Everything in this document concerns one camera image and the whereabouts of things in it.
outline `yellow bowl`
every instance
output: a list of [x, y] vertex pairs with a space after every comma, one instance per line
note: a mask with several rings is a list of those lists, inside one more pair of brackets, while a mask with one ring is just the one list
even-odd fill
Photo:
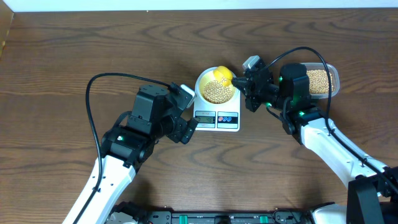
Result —
[[[207, 101], [207, 100], [205, 99], [205, 97], [203, 96], [203, 92], [204, 92], [204, 90], [205, 90], [205, 85], [206, 85], [207, 83], [216, 80], [216, 78], [214, 77], [214, 74], [213, 74], [213, 70], [215, 70], [216, 68], [217, 68], [217, 67], [213, 67], [213, 68], [209, 68], [208, 70], [205, 70], [205, 71], [199, 76], [199, 78], [198, 78], [198, 80], [197, 80], [197, 83], [196, 83], [196, 85], [195, 85], [195, 91], [198, 91], [198, 90], [199, 90], [199, 92], [197, 92], [198, 97], [201, 98], [201, 99], [202, 99], [203, 101], [205, 101], [206, 103], [210, 103], [210, 102]], [[236, 91], [236, 88], [235, 88], [233, 85], [230, 85], [229, 88], [231, 89], [232, 94], [231, 94], [231, 98], [230, 98], [227, 102], [231, 101], [232, 98], [236, 97], [236, 94], [239, 94], [239, 93]], [[214, 105], [222, 105], [222, 104], [224, 104], [224, 103], [220, 103], [220, 104], [211, 103], [211, 104], [214, 104]]]

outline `scale control panel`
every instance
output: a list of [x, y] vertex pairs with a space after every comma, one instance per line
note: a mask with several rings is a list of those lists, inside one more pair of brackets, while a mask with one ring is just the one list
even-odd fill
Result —
[[199, 118], [198, 128], [238, 129], [239, 114], [224, 111], [196, 111], [195, 117]]

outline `wood grain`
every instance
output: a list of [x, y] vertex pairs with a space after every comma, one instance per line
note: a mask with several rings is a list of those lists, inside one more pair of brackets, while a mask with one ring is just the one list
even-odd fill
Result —
[[[194, 86], [208, 67], [241, 74], [299, 45], [340, 74], [331, 117], [365, 151], [398, 166], [398, 10], [19, 13], [0, 62], [0, 223], [61, 223], [92, 170], [84, 92], [97, 73]], [[279, 63], [316, 62], [307, 52]], [[100, 136], [142, 82], [102, 78], [91, 105]], [[184, 113], [192, 115], [192, 109]], [[162, 139], [120, 200], [175, 210], [269, 210], [346, 203], [346, 189], [264, 109], [242, 106], [238, 133]]]

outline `white scale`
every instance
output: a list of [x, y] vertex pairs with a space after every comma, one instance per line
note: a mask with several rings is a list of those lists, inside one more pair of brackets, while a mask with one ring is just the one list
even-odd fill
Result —
[[232, 98], [220, 104], [210, 103], [201, 95], [201, 91], [210, 81], [215, 80], [213, 70], [217, 67], [205, 70], [198, 78], [195, 85], [195, 103], [193, 116], [199, 118], [196, 130], [199, 131], [239, 131], [241, 127], [241, 92], [230, 85], [233, 91]]

